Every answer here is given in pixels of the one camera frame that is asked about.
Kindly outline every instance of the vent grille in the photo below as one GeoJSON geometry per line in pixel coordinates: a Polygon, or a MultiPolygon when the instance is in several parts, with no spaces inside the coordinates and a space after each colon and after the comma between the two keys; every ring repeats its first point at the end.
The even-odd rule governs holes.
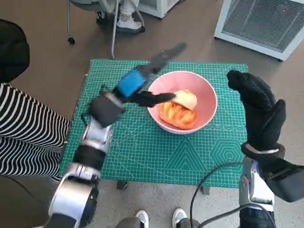
{"type": "Polygon", "coordinates": [[[232,0],[222,32],[283,52],[304,26],[304,5],[289,0],[232,0]]]}

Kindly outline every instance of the table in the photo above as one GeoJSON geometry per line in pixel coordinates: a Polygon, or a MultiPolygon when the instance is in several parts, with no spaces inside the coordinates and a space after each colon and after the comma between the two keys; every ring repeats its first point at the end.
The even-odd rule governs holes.
{"type": "MultiPolygon", "coordinates": [[[[86,111],[89,101],[99,94],[103,85],[114,88],[128,71],[146,63],[143,60],[91,60],[61,163],[61,175],[72,161],[85,130],[80,115],[86,111]]],[[[170,62],[150,83],[174,70],[188,70],[204,76],[218,96],[215,117],[195,133],[175,135],[161,129],[146,108],[126,104],[126,113],[114,125],[114,137],[101,177],[198,185],[216,166],[242,161],[240,144],[247,139],[245,115],[239,94],[228,87],[226,74],[231,69],[247,72],[244,64],[170,62]]],[[[241,165],[222,168],[204,186],[238,188],[241,172],[241,165]]]]}

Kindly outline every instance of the white sneaker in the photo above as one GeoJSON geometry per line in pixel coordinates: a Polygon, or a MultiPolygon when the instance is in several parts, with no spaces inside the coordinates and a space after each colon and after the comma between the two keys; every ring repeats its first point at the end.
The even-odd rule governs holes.
{"type": "Polygon", "coordinates": [[[176,225],[185,218],[187,218],[186,212],[181,208],[177,208],[172,216],[172,228],[176,228],[176,225]]]}
{"type": "Polygon", "coordinates": [[[117,22],[117,30],[120,32],[138,33],[142,28],[141,22],[136,22],[132,17],[127,21],[119,19],[117,22]]]}
{"type": "Polygon", "coordinates": [[[138,211],[135,217],[137,217],[144,224],[144,228],[149,228],[149,217],[146,211],[138,211]]]}

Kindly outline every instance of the bread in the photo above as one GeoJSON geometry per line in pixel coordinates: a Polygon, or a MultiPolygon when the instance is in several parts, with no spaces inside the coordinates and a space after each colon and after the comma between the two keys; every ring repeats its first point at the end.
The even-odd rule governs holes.
{"type": "Polygon", "coordinates": [[[183,130],[192,129],[196,120],[194,111],[175,102],[160,104],[160,118],[183,130]]]}
{"type": "Polygon", "coordinates": [[[176,97],[172,101],[190,110],[194,110],[196,104],[198,103],[196,96],[188,89],[176,91],[175,95],[176,97]]]}

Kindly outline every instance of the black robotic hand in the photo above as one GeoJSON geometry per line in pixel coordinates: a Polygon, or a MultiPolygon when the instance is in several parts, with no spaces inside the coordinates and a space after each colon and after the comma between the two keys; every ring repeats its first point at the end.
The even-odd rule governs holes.
{"type": "Polygon", "coordinates": [[[228,86],[240,93],[246,112],[247,142],[258,151],[277,149],[286,119],[284,100],[275,101],[270,87],[260,78],[231,70],[228,86]]]}

